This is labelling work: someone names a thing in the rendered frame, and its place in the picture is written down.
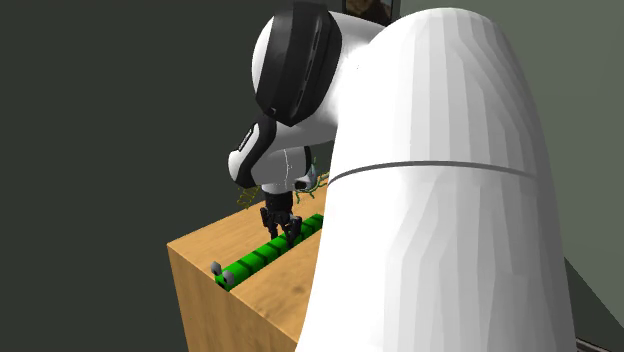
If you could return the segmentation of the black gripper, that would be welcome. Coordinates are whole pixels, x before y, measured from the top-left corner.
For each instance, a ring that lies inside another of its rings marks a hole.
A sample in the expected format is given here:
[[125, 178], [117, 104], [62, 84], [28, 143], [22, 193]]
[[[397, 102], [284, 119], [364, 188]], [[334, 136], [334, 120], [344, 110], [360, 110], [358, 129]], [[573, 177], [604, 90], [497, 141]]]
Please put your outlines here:
[[290, 248], [294, 240], [301, 233], [302, 218], [292, 214], [293, 192], [288, 191], [279, 194], [265, 193], [266, 207], [260, 209], [263, 226], [267, 228], [270, 238], [278, 236], [278, 224], [275, 221], [287, 221], [283, 225], [287, 244]]

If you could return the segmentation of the green caterpillar toy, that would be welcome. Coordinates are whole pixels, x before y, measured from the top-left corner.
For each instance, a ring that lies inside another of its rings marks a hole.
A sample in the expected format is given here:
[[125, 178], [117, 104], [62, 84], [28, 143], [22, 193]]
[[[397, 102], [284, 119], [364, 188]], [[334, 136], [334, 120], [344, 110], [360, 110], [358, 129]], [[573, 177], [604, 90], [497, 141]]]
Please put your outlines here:
[[288, 240], [285, 234], [280, 234], [226, 267], [222, 267], [220, 263], [213, 261], [210, 265], [210, 271], [216, 284], [225, 291], [232, 290], [292, 248], [319, 232], [322, 229], [323, 220], [324, 217], [321, 214], [314, 214], [302, 222], [301, 230], [293, 240]]

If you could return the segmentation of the green twiggy plant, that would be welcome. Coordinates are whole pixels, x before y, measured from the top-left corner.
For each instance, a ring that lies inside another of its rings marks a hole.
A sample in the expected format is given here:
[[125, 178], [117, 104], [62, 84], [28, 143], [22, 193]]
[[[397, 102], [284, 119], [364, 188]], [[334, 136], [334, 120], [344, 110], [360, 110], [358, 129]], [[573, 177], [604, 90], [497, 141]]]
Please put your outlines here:
[[300, 195], [307, 194], [312, 199], [315, 198], [315, 192], [325, 187], [329, 183], [329, 172], [319, 172], [316, 168], [316, 158], [312, 159], [311, 165], [307, 173], [296, 179], [294, 194], [296, 203], [300, 203]]

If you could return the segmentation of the light wooden cabinet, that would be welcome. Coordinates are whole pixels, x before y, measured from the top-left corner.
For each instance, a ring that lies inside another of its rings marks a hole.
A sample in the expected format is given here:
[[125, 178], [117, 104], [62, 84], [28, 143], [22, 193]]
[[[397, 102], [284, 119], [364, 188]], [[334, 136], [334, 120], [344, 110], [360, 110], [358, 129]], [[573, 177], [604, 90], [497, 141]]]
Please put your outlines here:
[[319, 232], [233, 288], [210, 271], [269, 240], [258, 204], [167, 244], [189, 352], [294, 352], [317, 260]]

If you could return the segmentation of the dark framed wall picture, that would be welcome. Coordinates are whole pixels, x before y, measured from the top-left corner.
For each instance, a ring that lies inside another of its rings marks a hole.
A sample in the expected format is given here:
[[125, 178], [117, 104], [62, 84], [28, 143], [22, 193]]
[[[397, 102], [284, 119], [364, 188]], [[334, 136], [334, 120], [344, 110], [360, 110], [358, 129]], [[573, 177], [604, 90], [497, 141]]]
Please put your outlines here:
[[370, 22], [388, 26], [401, 17], [401, 0], [341, 0], [342, 11]]

